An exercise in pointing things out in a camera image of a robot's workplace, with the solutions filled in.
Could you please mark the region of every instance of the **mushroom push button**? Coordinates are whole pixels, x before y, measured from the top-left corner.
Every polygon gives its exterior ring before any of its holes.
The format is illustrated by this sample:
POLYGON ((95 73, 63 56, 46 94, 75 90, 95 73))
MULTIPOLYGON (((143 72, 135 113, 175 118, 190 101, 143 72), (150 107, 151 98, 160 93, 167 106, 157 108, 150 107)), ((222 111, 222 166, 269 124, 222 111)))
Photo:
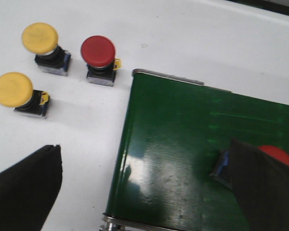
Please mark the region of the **mushroom push button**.
POLYGON ((45 117, 49 94, 34 90, 31 80, 22 73, 9 72, 0 76, 0 104, 14 111, 45 117))
POLYGON ((71 53, 58 46, 56 30, 46 23, 34 23, 24 29, 24 47, 35 53, 35 62, 46 73, 67 76, 71 53))
POLYGON ((87 63, 87 79, 90 83, 114 86, 121 60, 115 58, 115 46, 108 38, 87 38, 81 46, 81 55, 87 63))

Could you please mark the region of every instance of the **red button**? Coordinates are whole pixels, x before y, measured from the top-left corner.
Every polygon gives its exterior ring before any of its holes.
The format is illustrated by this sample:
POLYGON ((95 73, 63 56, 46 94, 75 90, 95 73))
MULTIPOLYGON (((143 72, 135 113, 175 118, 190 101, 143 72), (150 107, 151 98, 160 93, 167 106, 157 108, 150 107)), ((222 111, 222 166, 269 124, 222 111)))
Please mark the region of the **red button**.
POLYGON ((289 166, 289 154, 284 150, 271 145, 263 145, 258 147, 264 153, 289 166))
POLYGON ((81 46, 81 55, 84 61, 93 67, 104 67, 115 59, 115 46, 103 36, 87 38, 81 46))

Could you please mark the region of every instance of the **metal frame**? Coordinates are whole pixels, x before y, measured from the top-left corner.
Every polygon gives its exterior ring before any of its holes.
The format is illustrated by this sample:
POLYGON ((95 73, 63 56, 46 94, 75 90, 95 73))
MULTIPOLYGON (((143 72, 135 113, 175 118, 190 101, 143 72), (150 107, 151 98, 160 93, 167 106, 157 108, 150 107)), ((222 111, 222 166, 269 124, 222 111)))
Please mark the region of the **metal frame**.
POLYGON ((137 74, 137 73, 148 74, 148 75, 157 76, 157 77, 161 77, 161 78, 167 78, 170 80, 175 80, 175 81, 179 81, 179 82, 183 82, 183 83, 191 83, 191 84, 195 84, 195 85, 204 86, 204 82, 201 82, 198 80, 167 75, 167 74, 163 74, 163 73, 159 73, 159 72, 155 72, 155 71, 149 71, 149 70, 145 70, 145 69, 134 69, 132 72, 132 75, 134 76, 134 74, 137 74))
POLYGON ((146 231, 181 231, 169 228, 158 227, 154 225, 143 224, 135 221, 124 220, 119 218, 109 217, 104 214, 103 221, 106 224, 103 226, 103 231, 125 231, 125 227, 136 228, 146 231))

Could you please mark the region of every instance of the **white background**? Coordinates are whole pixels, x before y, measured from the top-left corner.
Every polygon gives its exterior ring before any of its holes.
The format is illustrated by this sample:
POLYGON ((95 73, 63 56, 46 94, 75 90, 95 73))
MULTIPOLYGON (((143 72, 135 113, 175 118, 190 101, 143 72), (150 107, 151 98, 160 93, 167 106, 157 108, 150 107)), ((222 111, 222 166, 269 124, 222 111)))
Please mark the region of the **white background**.
POLYGON ((53 99, 46 120, 0 105, 0 172, 61 145, 62 188, 43 231, 102 224, 135 68, 289 104, 289 16, 224 0, 0 0, 0 76, 22 72, 53 99), (72 53, 67 77, 42 73, 23 47, 35 22, 56 28, 72 53), (86 81, 80 47, 93 35, 122 59, 113 88, 86 81))

